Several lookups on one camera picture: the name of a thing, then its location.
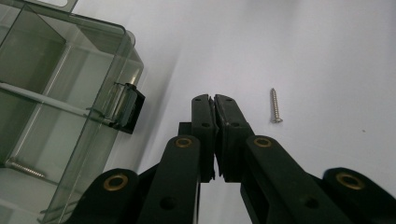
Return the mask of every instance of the plastic box hinge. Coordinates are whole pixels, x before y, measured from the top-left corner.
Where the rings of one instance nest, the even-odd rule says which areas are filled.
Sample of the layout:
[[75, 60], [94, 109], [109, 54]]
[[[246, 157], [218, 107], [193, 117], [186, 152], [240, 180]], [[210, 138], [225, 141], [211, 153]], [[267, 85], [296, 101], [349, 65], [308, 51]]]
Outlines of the plastic box hinge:
[[132, 133], [145, 101], [145, 96], [130, 83], [115, 83], [104, 114], [108, 126]]

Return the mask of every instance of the silver screw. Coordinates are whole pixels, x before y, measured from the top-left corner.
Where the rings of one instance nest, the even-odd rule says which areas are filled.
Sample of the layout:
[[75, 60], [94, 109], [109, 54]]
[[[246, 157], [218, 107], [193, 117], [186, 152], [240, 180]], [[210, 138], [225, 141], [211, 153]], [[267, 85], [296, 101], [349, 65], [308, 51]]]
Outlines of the silver screw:
[[273, 100], [272, 105], [274, 109], [274, 119], [272, 120], [273, 123], [280, 123], [283, 119], [279, 116], [279, 108], [277, 107], [277, 98], [276, 98], [276, 91], [274, 88], [271, 89], [271, 98]]
[[39, 173], [39, 172], [37, 172], [37, 171], [34, 171], [34, 170], [32, 170], [32, 169], [30, 169], [30, 168], [28, 168], [28, 167], [26, 167], [26, 166], [23, 166], [23, 165], [18, 164], [18, 163], [16, 162], [15, 158], [13, 158], [13, 157], [10, 157], [10, 158], [6, 161], [6, 167], [7, 167], [7, 168], [13, 168], [13, 169], [15, 169], [15, 170], [22, 171], [22, 172], [24, 172], [24, 173], [26, 173], [26, 174], [28, 174], [28, 175], [34, 175], [35, 177], [40, 177], [40, 178], [44, 178], [44, 177], [45, 177], [45, 175], [43, 175], [43, 174], [41, 174], [41, 173]]

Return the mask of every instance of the white background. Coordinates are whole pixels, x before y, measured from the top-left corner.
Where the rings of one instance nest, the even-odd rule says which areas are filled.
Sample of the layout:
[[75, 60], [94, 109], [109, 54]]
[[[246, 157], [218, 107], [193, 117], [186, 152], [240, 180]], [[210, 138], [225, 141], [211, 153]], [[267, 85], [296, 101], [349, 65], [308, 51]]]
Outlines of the white background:
[[[191, 99], [236, 100], [310, 174], [363, 173], [396, 196], [396, 1], [79, 0], [134, 33], [146, 102], [107, 169], [156, 164]], [[271, 119], [270, 90], [283, 123]], [[238, 184], [202, 185], [200, 223], [249, 223]]]

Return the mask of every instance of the clear plastic box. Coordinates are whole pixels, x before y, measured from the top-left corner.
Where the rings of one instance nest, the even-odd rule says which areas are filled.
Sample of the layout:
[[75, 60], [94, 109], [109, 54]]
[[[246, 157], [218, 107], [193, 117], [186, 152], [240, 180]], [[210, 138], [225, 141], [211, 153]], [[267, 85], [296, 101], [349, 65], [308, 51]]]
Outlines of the clear plastic box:
[[0, 0], [0, 223], [68, 218], [134, 127], [142, 70], [121, 26]]

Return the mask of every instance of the brass insert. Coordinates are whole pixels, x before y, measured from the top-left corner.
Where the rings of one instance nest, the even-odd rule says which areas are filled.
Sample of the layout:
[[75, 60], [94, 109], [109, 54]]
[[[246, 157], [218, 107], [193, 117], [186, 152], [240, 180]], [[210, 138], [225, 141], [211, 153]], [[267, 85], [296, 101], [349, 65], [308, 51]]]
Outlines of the brass insert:
[[108, 191], [123, 189], [128, 184], [128, 176], [124, 174], [112, 175], [105, 180], [103, 187]]
[[192, 144], [190, 138], [178, 138], [175, 142], [177, 147], [189, 147]]
[[338, 173], [335, 176], [335, 178], [340, 184], [350, 189], [364, 189], [365, 187], [363, 181], [361, 181], [359, 178], [357, 178], [354, 175], [350, 175], [342, 172], [342, 173]]
[[258, 147], [270, 147], [272, 145], [270, 140], [262, 137], [254, 139], [253, 142]]

